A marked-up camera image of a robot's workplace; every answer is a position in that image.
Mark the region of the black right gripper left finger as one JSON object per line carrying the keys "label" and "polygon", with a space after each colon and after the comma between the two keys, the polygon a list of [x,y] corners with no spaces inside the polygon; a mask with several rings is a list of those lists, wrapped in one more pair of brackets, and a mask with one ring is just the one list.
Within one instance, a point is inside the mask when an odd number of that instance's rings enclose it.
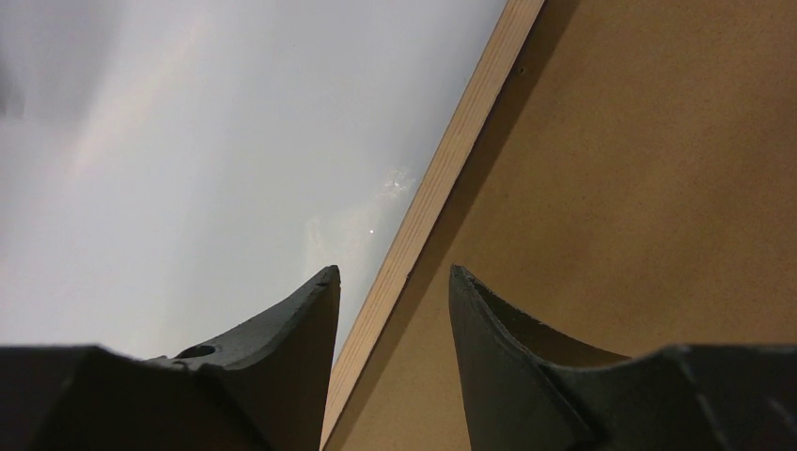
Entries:
{"label": "black right gripper left finger", "polygon": [[316,450],[340,301],[337,266],[175,357],[100,346],[1,350],[5,450]]}

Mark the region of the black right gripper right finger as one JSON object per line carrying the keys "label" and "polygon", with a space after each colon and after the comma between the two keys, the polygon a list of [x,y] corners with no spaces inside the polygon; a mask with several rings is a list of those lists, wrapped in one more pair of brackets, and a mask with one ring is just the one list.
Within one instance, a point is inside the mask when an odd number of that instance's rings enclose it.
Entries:
{"label": "black right gripper right finger", "polygon": [[631,358],[561,333],[462,266],[449,316],[475,450],[792,450],[792,345],[666,346]]}

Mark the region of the brown cardboard backing board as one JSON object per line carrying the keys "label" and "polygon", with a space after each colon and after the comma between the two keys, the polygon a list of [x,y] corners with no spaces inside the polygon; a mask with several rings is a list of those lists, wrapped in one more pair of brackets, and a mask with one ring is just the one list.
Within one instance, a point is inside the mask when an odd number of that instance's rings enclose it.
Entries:
{"label": "brown cardboard backing board", "polygon": [[546,2],[327,449],[468,448],[455,264],[626,356],[794,342],[795,3]]}

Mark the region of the red sunset photo print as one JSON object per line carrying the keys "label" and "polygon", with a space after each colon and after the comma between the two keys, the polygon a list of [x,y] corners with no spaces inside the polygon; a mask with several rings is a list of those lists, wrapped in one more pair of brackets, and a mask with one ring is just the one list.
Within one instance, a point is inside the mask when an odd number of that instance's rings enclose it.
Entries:
{"label": "red sunset photo print", "polygon": [[342,274],[340,349],[501,1],[5,1],[1,341],[174,355]]}

